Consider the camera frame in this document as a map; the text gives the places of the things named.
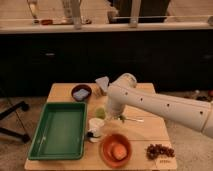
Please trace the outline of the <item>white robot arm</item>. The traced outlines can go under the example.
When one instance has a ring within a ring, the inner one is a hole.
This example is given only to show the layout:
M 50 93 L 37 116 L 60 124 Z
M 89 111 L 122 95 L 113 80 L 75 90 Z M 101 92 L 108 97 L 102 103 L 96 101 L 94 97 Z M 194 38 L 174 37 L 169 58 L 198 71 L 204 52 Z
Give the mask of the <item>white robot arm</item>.
M 122 74 L 109 84 L 106 103 L 109 115 L 119 117 L 128 105 L 213 138 L 213 102 L 148 93 L 137 89 L 136 85 L 137 80 L 130 73 Z

